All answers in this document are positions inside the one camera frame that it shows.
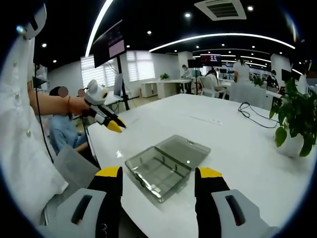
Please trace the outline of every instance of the black ceiling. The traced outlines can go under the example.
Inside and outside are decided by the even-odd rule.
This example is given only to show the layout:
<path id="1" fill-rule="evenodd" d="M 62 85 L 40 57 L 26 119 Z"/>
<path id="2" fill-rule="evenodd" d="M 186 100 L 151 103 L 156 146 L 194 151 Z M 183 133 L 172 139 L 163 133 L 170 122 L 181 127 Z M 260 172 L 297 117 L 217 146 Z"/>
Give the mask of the black ceiling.
<path id="1" fill-rule="evenodd" d="M 159 49 L 154 53 L 206 50 L 194 53 L 199 55 L 207 53 L 208 49 L 252 50 L 252 46 L 256 46 L 255 51 L 269 54 L 283 52 L 290 58 L 296 57 L 295 63 L 304 60 L 302 53 L 309 53 L 311 59 L 314 57 L 317 48 L 311 45 L 307 50 L 307 45 L 316 39 L 309 24 L 313 9 L 304 4 L 305 1 L 301 1 L 301 5 L 299 2 L 276 0 L 240 1 L 247 20 L 212 21 L 194 6 L 199 0 L 114 0 L 102 20 L 95 39 L 123 19 L 126 26 L 125 40 L 131 46 L 131 50 L 150 50 L 172 41 L 202 34 L 250 33 L 276 38 L 296 46 L 297 49 L 293 50 L 260 38 L 230 36 L 192 40 Z M 35 62 L 52 70 L 84 56 L 91 30 L 104 2 L 105 0 L 48 0 L 47 22 L 43 31 L 36 37 Z M 247 11 L 249 5 L 254 7 L 252 12 Z M 191 13 L 190 18 L 184 17 L 186 12 Z M 297 42 L 294 42 L 292 31 L 287 25 L 286 13 L 296 24 Z M 148 30 L 151 30 L 152 35 L 147 34 Z M 44 49 L 42 43 L 47 43 L 48 46 Z M 229 55 L 228 51 L 212 52 Z M 231 54 L 236 53 L 236 50 L 231 50 Z M 251 53 L 240 51 L 243 56 L 252 56 Z M 253 54 L 256 58 L 270 59 L 268 54 Z"/>

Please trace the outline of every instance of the button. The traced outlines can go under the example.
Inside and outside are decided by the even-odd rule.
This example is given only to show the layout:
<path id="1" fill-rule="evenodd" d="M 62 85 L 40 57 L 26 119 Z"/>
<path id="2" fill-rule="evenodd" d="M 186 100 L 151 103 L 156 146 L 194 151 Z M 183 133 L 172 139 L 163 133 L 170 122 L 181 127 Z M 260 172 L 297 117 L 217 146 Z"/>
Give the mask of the button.
<path id="1" fill-rule="evenodd" d="M 27 135 L 27 137 L 30 137 L 31 136 L 31 131 L 30 130 L 26 130 L 26 135 Z"/>

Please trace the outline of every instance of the window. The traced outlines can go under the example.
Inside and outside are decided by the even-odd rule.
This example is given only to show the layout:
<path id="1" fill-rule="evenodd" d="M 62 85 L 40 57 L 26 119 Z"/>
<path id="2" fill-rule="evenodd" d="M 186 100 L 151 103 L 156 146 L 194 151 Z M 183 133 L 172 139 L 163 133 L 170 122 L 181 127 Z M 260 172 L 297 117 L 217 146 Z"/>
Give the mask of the window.
<path id="1" fill-rule="evenodd" d="M 117 71 L 116 60 L 112 59 L 103 65 L 95 68 L 94 56 L 80 58 L 81 75 L 84 88 L 91 80 L 96 80 L 99 85 L 111 87 L 114 85 L 115 70 Z"/>
<path id="2" fill-rule="evenodd" d="M 127 52 L 130 82 L 155 78 L 152 54 L 147 51 Z"/>

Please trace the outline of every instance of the potted plant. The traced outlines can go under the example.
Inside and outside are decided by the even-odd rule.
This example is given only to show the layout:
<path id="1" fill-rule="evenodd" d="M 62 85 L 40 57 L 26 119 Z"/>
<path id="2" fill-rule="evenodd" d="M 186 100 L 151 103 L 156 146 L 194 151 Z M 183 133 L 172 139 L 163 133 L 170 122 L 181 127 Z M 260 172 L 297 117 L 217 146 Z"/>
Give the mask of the potted plant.
<path id="1" fill-rule="evenodd" d="M 164 73 L 160 76 L 161 80 L 165 80 L 169 78 L 169 75 L 167 73 Z"/>
<path id="2" fill-rule="evenodd" d="M 263 85 L 263 80 L 260 77 L 256 77 L 255 80 L 253 81 L 254 86 L 262 86 Z"/>
<path id="3" fill-rule="evenodd" d="M 301 94 L 295 80 L 285 84 L 285 94 L 273 104 L 270 119 L 278 114 L 275 132 L 278 151 L 289 157 L 309 155 L 317 138 L 317 95 Z"/>

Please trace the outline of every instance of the table surface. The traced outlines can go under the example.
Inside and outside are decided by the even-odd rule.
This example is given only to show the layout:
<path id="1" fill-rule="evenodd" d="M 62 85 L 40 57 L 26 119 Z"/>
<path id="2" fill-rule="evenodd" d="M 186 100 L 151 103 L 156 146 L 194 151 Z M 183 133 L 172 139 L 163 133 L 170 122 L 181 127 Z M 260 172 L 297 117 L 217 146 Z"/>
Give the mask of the table surface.
<path id="1" fill-rule="evenodd" d="M 222 87 L 231 87 L 231 84 L 232 84 L 233 82 L 221 82 L 221 86 Z M 276 98 L 280 98 L 282 95 L 280 95 L 280 94 L 278 94 L 278 93 L 274 93 L 274 92 L 271 92 L 271 91 L 266 91 L 266 94 L 269 94 L 269 95 L 272 95 L 273 97 L 276 97 Z"/>
<path id="2" fill-rule="evenodd" d="M 167 80 L 154 80 L 150 82 L 144 82 L 143 84 L 153 84 L 153 83 L 190 83 L 191 79 L 167 79 Z"/>
<path id="3" fill-rule="evenodd" d="M 211 152 L 201 163 L 222 173 L 231 189 L 240 190 L 270 226 L 282 227 L 301 201 L 315 164 L 316 148 L 306 158 L 277 153 L 275 129 L 266 129 L 241 115 L 239 103 L 178 94 L 120 113 L 127 128 L 121 134 L 97 123 L 88 127 L 102 168 L 123 167 L 122 207 L 150 238 L 195 238 L 194 172 L 187 186 L 163 204 L 154 205 L 128 176 L 125 161 L 174 134 L 201 143 Z M 263 116 L 269 111 L 254 109 Z M 275 122 L 250 110 L 266 126 Z"/>

